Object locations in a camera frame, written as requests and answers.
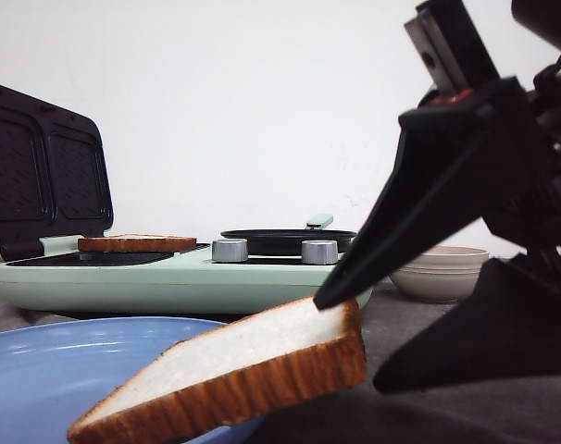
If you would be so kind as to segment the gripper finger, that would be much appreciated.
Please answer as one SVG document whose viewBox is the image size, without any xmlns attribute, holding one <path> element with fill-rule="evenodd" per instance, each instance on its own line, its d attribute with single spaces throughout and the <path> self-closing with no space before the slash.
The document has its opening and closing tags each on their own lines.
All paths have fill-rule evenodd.
<svg viewBox="0 0 561 444">
<path fill-rule="evenodd" d="M 561 375 L 561 280 L 525 256 L 491 259 L 472 292 L 397 349 L 373 379 L 381 393 Z"/>
</svg>

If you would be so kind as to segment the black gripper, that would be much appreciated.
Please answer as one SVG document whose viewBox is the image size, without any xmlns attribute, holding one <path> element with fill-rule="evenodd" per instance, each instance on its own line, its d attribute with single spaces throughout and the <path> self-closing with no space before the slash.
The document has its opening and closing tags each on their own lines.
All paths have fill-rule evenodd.
<svg viewBox="0 0 561 444">
<path fill-rule="evenodd" d="M 561 258 L 561 1 L 515 1 L 514 19 L 558 49 L 533 89 L 516 78 L 457 95 L 435 85 L 399 117 L 393 172 L 318 290 L 328 309 L 482 218 L 491 232 Z"/>
</svg>

